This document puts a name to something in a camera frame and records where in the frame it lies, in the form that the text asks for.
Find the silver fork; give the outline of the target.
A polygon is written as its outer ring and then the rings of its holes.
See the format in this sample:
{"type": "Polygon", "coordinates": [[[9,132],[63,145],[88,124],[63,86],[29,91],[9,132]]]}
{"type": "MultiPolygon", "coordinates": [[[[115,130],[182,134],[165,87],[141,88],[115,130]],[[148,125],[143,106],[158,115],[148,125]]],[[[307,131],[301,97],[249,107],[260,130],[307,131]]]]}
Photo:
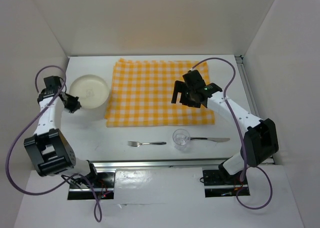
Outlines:
{"type": "Polygon", "coordinates": [[[140,147],[143,145],[166,145],[166,142],[147,142],[147,143],[141,143],[137,141],[128,141],[127,145],[130,147],[140,147]]]}

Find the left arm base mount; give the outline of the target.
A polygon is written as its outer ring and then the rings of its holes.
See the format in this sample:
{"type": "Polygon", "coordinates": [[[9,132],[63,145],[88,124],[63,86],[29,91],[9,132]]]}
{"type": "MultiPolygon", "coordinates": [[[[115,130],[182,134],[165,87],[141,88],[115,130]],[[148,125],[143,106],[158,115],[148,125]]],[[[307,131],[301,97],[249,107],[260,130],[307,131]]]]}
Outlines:
{"type": "MultiPolygon", "coordinates": [[[[98,172],[95,177],[87,177],[94,192],[100,200],[114,199],[115,171],[98,172]]],[[[94,200],[94,195],[87,182],[80,176],[71,178],[68,182],[68,200],[94,200]]]]}

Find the clear plastic cup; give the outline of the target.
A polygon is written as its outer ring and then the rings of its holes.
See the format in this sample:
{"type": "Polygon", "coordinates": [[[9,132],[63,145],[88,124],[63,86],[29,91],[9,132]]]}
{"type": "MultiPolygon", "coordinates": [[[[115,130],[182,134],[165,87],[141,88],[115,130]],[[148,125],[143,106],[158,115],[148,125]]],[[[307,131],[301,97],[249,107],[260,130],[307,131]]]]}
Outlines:
{"type": "Polygon", "coordinates": [[[187,152],[190,146],[191,136],[185,129],[177,129],[172,135],[174,147],[181,151],[187,152]]]}

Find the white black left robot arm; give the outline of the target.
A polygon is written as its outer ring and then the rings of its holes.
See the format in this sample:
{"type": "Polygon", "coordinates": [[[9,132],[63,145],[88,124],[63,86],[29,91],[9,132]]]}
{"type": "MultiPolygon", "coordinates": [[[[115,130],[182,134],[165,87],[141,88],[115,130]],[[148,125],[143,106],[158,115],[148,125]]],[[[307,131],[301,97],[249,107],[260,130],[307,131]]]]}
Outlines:
{"type": "Polygon", "coordinates": [[[39,93],[37,101],[43,114],[33,136],[24,140],[24,147],[40,176],[76,174],[76,183],[94,187],[99,181],[97,170],[90,161],[76,158],[60,130],[62,112],[74,113],[80,109],[79,98],[58,91],[58,88],[44,88],[39,93]]]}

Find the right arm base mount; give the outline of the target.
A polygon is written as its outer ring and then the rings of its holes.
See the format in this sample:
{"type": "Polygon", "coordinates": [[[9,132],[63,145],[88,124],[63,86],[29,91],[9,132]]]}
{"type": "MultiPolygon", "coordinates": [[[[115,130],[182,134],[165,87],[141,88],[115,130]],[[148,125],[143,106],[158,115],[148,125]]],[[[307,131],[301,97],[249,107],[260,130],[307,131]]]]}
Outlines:
{"type": "Polygon", "coordinates": [[[240,181],[240,173],[225,176],[217,165],[202,165],[202,175],[199,178],[204,186],[204,194],[209,197],[232,197],[240,190],[240,195],[250,195],[248,180],[240,181]]]}

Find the cream round plate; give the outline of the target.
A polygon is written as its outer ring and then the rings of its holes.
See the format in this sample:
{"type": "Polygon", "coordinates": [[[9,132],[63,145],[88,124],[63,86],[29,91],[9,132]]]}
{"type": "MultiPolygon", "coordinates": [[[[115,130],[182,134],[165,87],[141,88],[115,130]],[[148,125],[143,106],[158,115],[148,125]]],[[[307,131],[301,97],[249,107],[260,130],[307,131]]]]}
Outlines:
{"type": "Polygon", "coordinates": [[[84,75],[72,82],[68,93],[78,97],[82,108],[95,109],[108,100],[110,88],[103,78],[84,75]]]}

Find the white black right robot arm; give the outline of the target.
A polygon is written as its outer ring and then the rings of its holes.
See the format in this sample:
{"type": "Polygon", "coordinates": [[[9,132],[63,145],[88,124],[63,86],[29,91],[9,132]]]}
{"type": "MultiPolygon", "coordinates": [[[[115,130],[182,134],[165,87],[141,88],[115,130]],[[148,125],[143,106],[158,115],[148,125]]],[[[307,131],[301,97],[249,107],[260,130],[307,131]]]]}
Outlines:
{"type": "Polygon", "coordinates": [[[218,85],[200,83],[195,90],[191,85],[175,81],[172,103],[177,102],[181,93],[180,103],[193,108],[204,106],[235,124],[241,142],[240,151],[218,166],[218,178],[224,184],[231,183],[236,174],[245,179],[244,171],[249,167],[257,167],[279,150],[275,123],[262,120],[230,99],[218,85]]]}

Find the yellow white checkered cloth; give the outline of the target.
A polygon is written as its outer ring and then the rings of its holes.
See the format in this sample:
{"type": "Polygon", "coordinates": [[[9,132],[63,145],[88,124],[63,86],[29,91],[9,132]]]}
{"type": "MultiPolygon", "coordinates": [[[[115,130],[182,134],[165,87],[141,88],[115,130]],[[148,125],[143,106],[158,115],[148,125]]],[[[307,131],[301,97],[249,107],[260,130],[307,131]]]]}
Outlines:
{"type": "Polygon", "coordinates": [[[171,103],[176,80],[195,61],[119,59],[112,73],[105,119],[108,128],[214,125],[213,111],[171,103]]]}

